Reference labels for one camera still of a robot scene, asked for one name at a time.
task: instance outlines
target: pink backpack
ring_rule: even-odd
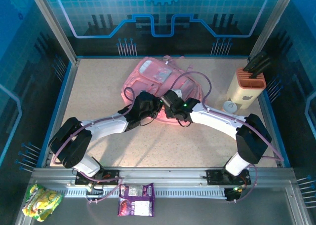
[[[191,71],[192,68],[192,66],[189,66],[187,72]],[[131,101],[125,97],[123,92],[126,87],[131,87],[135,92],[135,96],[138,96],[141,91],[147,91],[156,97],[161,97],[170,89],[175,79],[183,73],[184,71],[176,65],[170,56],[164,56],[163,61],[145,57],[125,81],[121,93],[123,100],[126,105],[131,104]],[[201,85],[191,75],[182,76],[173,89],[181,90],[184,101],[188,98],[196,98],[202,101],[203,91]],[[126,95],[129,99],[133,98],[132,92],[129,90],[126,91]],[[176,119],[166,117],[163,108],[156,120],[162,123],[179,125]]]

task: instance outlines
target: speckled tabletop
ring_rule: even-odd
[[[81,60],[69,98],[64,121],[75,116],[79,120],[112,115],[124,107],[120,91],[139,59]],[[226,92],[237,68],[245,59],[181,59],[178,66],[186,70],[191,64],[195,71],[206,74],[213,85],[208,105],[221,109]],[[203,90],[208,83],[194,76]],[[256,100],[239,115],[254,113],[261,117]],[[210,127],[192,124],[188,128],[153,121],[123,134],[109,135],[91,142],[87,153],[104,166],[123,167],[222,167],[236,153],[235,140]],[[273,156],[270,149],[265,155]],[[259,167],[276,167],[272,160],[262,159]]]

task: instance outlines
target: knife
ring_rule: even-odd
[[[252,68],[248,70],[248,73],[254,73],[258,68],[260,68],[263,64],[267,63],[269,60],[270,56],[264,57],[255,66],[252,66]]]
[[[270,65],[271,65],[271,61],[268,61],[265,64],[261,65],[259,68],[256,69],[255,72],[253,72],[253,74],[249,78],[256,78],[257,75],[265,71],[268,67],[270,67]]]
[[[257,65],[261,58],[265,57],[267,54],[265,51],[259,52],[255,57],[253,57],[248,64],[246,65],[245,68],[243,68],[243,71],[249,71],[249,69],[253,68],[255,65]]]

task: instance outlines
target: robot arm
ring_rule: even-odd
[[[236,119],[255,127],[268,141],[271,141],[258,116],[253,114],[248,117],[230,115],[209,106],[206,106],[208,109],[206,110],[199,100],[189,98],[184,102],[174,91],[169,90],[161,98],[141,92],[136,97],[132,110],[119,118],[117,116],[124,114],[128,110],[128,106],[105,121],[81,122],[75,117],[69,118],[52,138],[49,147],[53,153],[56,153],[62,144],[83,125],[98,122],[78,133],[58,155],[58,159],[64,167],[74,167],[89,177],[97,177],[98,173],[102,171],[102,166],[85,153],[89,143],[110,134],[131,130],[140,125],[140,121],[147,117],[155,118],[162,106],[164,106],[168,118],[204,124],[222,131],[236,140],[237,153],[230,158],[222,170],[223,175],[227,174],[228,177],[239,175],[249,164],[257,164],[267,149],[267,145],[256,134]]]

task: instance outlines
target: knife block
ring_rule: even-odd
[[[257,78],[249,78],[252,73],[242,69],[236,70],[226,96],[227,100],[231,100],[241,109],[247,109],[267,85],[262,73]]]

